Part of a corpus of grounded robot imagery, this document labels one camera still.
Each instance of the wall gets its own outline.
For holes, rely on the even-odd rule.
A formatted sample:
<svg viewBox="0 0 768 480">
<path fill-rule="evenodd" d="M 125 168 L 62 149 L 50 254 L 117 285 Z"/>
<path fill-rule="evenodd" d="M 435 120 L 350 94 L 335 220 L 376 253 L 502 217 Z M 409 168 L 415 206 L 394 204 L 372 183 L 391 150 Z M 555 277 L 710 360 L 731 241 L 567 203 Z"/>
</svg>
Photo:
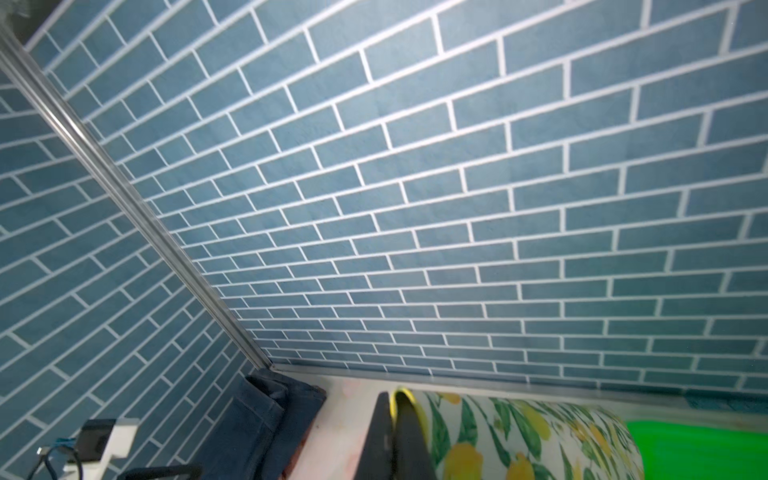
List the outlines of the wall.
<svg viewBox="0 0 768 480">
<path fill-rule="evenodd" d="M 275 362 L 765 393 L 766 10 L 77 0 L 29 46 Z"/>
<path fill-rule="evenodd" d="M 2 74 L 0 98 L 0 478 L 89 418 L 141 419 L 106 478 L 187 461 L 250 364 Z"/>
</svg>

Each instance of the dark blue jeans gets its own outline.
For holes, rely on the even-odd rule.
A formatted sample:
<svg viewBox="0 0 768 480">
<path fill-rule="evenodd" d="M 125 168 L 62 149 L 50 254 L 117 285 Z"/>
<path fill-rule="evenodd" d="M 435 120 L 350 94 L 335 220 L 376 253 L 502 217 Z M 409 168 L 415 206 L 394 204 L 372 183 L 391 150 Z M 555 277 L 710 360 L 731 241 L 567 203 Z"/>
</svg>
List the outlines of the dark blue jeans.
<svg viewBox="0 0 768 480">
<path fill-rule="evenodd" d="M 276 480 L 325 402 L 304 382 L 261 369 L 248 376 L 198 450 L 203 480 Z"/>
</svg>

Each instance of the metal pole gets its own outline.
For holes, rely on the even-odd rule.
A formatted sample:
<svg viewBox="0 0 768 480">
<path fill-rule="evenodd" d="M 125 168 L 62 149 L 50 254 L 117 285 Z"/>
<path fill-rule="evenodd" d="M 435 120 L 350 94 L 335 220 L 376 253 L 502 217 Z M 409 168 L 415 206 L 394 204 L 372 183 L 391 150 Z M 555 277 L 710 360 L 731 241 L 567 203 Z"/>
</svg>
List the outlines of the metal pole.
<svg viewBox="0 0 768 480">
<path fill-rule="evenodd" d="M 221 325 L 240 351 L 257 367 L 271 366 L 272 362 L 250 338 L 224 301 L 195 269 L 189 257 L 154 216 L 133 185 L 118 170 L 109 154 L 99 145 L 69 104 L 43 75 L 35 61 L 4 25 L 0 25 L 0 69 L 5 71 L 8 78 L 35 106 L 38 113 L 51 125 L 93 178 L 131 219 L 208 313 Z"/>
</svg>

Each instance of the green plastic container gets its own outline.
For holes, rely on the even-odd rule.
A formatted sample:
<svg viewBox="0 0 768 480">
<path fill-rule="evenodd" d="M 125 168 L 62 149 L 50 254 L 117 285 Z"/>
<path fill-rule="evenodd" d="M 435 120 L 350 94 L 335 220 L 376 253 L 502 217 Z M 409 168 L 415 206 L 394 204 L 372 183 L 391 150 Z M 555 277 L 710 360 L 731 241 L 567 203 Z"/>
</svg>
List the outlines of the green plastic container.
<svg viewBox="0 0 768 480">
<path fill-rule="evenodd" d="M 630 422 L 646 480 L 768 478 L 768 435 L 662 422 Z"/>
</svg>

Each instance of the floral pillow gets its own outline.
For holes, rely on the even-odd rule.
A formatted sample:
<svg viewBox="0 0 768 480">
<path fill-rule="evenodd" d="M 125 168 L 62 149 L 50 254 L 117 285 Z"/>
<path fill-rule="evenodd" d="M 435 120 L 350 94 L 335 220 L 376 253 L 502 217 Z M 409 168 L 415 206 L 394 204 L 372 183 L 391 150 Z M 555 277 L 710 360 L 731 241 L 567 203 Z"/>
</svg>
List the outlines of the floral pillow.
<svg viewBox="0 0 768 480">
<path fill-rule="evenodd" d="M 642 480 L 624 423 L 600 407 L 412 392 L 442 480 Z"/>
</svg>

